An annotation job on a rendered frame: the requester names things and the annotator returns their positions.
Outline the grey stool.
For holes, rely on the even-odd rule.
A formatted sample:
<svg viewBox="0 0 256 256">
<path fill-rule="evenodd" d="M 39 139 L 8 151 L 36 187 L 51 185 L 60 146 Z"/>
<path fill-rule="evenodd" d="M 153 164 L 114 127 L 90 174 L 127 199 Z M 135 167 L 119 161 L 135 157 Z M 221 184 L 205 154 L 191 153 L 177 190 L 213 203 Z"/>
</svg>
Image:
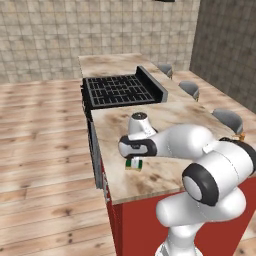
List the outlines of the grey stool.
<svg viewBox="0 0 256 256">
<path fill-rule="evenodd" d="M 158 69 L 161 70 L 169 78 L 173 76 L 173 70 L 170 64 L 159 64 Z"/>
<path fill-rule="evenodd" d="M 194 100 L 199 99 L 199 87 L 192 81 L 181 81 L 179 87 L 187 94 L 193 97 Z"/>
<path fill-rule="evenodd" d="M 245 139 L 243 120 L 238 114 L 228 109 L 216 108 L 213 110 L 212 115 L 222 124 L 229 127 L 235 133 L 235 137 L 238 137 L 240 141 Z"/>
</svg>

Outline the green sponge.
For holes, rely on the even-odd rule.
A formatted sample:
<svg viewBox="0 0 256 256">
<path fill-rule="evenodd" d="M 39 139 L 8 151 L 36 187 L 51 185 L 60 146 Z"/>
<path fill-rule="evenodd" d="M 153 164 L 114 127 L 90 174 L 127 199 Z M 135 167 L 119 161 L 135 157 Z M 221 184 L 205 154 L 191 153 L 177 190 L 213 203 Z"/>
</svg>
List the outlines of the green sponge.
<svg viewBox="0 0 256 256">
<path fill-rule="evenodd" d="M 127 160 L 126 160 L 125 168 L 126 168 L 126 169 L 129 169 L 129 170 L 140 171 L 140 170 L 142 169 L 142 165 L 143 165 L 142 160 L 139 158 L 139 165 L 138 165 L 138 168 L 131 168 L 131 160 L 132 160 L 132 159 L 127 159 Z"/>
</svg>

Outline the black hob with oven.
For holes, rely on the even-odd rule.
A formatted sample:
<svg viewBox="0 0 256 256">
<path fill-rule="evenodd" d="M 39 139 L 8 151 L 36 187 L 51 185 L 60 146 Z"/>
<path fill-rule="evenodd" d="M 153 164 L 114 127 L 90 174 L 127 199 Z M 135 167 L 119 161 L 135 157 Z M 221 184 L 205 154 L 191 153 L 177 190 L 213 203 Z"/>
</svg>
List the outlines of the black hob with oven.
<svg viewBox="0 0 256 256">
<path fill-rule="evenodd" d="M 81 94 L 95 184 L 102 189 L 101 153 L 91 111 L 166 102 L 168 92 L 143 66 L 138 66 L 135 74 L 84 78 Z"/>
</svg>

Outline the red island cabinet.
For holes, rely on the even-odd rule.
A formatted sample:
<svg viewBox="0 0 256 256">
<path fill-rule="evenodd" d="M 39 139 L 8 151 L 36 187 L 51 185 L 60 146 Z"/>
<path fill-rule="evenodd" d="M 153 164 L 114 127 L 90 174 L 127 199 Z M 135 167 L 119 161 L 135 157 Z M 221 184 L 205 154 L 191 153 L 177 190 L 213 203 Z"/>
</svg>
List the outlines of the red island cabinet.
<svg viewBox="0 0 256 256">
<path fill-rule="evenodd" d="M 233 256 L 242 239 L 256 218 L 256 176 L 240 185 L 245 193 L 247 206 L 241 217 L 226 223 L 205 224 L 195 237 L 203 256 Z M 117 256 L 153 256 L 167 229 L 156 219 L 155 206 L 160 199 L 180 195 L 183 189 L 167 194 L 125 203 L 106 204 Z"/>
</svg>

